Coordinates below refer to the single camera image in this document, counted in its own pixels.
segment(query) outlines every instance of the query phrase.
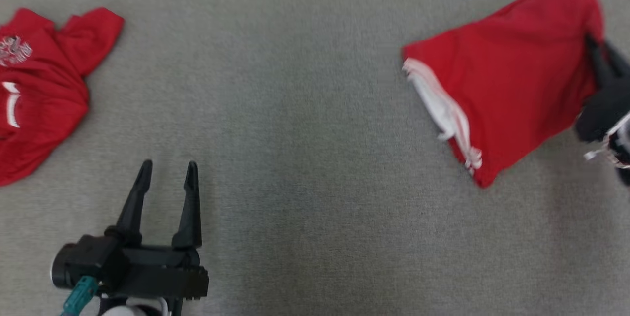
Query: red cloth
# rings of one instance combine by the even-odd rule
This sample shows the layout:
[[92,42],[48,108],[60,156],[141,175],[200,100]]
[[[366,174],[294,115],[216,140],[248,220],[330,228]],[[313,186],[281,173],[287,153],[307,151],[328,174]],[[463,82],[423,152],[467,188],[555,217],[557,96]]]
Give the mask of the red cloth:
[[112,51],[124,19],[105,8],[60,30],[18,9],[0,27],[0,186],[35,171],[88,111],[83,81]]
[[457,159],[485,188],[569,128],[596,90],[587,34],[603,40],[598,0],[516,0],[407,45],[404,69],[441,118]]

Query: white trim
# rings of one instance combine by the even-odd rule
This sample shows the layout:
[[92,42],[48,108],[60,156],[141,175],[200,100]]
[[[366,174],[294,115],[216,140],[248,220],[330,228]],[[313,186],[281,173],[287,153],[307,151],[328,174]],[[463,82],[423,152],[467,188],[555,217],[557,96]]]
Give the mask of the white trim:
[[9,99],[6,101],[7,121],[9,125],[13,127],[20,127],[18,121],[15,119],[15,104],[18,102],[18,98],[20,98],[20,91],[15,87],[15,83],[13,82],[2,82],[2,85],[7,91],[11,92]]
[[407,72],[407,80],[416,87],[429,114],[440,127],[442,133],[439,139],[454,137],[466,159],[464,165],[468,171],[474,173],[474,170],[481,168],[483,164],[481,151],[471,146],[468,117],[441,86],[431,67],[416,59],[408,58],[403,64],[403,70]]

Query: red shirt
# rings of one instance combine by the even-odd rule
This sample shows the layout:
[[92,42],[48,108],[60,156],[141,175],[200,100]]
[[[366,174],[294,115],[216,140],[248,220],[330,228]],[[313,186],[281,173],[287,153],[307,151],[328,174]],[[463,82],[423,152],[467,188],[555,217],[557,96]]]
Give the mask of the red shirt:
[[83,77],[112,50],[123,23],[97,8],[57,31],[21,8],[0,27],[0,186],[33,173],[79,124],[89,102]]
[[598,0],[516,0],[407,45],[404,69],[455,156],[487,187],[569,128],[596,90],[587,34],[603,40]]

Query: teal connector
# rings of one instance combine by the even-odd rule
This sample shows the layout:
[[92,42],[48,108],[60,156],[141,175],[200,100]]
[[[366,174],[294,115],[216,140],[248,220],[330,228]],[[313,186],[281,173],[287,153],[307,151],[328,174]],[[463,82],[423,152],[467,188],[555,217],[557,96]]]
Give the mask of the teal connector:
[[98,291],[98,283],[94,277],[82,276],[68,299],[63,303],[61,316],[79,316]]

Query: white round component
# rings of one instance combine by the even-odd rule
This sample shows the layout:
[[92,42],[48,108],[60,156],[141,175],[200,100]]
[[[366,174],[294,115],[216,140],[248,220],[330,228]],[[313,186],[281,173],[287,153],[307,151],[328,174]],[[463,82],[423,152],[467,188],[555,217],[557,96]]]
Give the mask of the white round component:
[[138,307],[121,305],[108,309],[103,316],[147,316],[147,314]]

